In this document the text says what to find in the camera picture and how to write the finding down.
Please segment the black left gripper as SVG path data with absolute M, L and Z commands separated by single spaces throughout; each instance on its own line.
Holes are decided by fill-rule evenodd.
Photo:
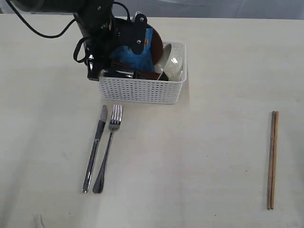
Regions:
M 118 47 L 117 28 L 102 28 L 96 33 L 84 29 L 87 78 L 98 81 L 102 69 L 109 65 L 111 53 Z

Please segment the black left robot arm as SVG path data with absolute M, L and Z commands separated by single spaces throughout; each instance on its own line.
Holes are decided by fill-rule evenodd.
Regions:
M 76 22 L 82 38 L 73 52 L 73 59 L 87 67 L 87 78 L 98 81 L 103 67 L 102 43 L 110 38 L 109 25 L 112 15 L 113 0 L 8 0 L 7 3 L 19 19 L 35 34 L 54 39 L 62 36 Z M 36 31 L 18 12 L 72 13 L 74 19 L 57 35 L 45 35 Z

